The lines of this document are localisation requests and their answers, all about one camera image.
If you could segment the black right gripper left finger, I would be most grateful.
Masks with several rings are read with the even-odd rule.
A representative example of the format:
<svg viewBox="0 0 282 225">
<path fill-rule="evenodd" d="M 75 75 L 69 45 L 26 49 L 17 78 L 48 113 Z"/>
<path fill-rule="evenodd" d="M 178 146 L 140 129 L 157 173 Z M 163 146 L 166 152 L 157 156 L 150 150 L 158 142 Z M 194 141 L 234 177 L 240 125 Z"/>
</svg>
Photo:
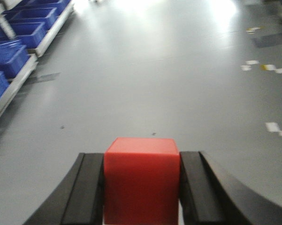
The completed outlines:
<svg viewBox="0 0 282 225">
<path fill-rule="evenodd" d="M 25 224 L 101 225 L 103 157 L 102 153 L 79 153 L 63 180 Z"/>
</svg>

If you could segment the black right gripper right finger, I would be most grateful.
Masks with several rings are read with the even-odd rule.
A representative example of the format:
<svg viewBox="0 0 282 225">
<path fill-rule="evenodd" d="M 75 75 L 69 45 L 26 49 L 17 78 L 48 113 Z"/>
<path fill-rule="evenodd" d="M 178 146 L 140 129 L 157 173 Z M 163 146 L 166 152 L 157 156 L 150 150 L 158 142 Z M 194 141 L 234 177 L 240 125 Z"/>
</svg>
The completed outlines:
<svg viewBox="0 0 282 225">
<path fill-rule="evenodd" d="M 180 152 L 179 200 L 186 225 L 282 225 L 282 207 L 221 168 L 209 155 Z"/>
</svg>

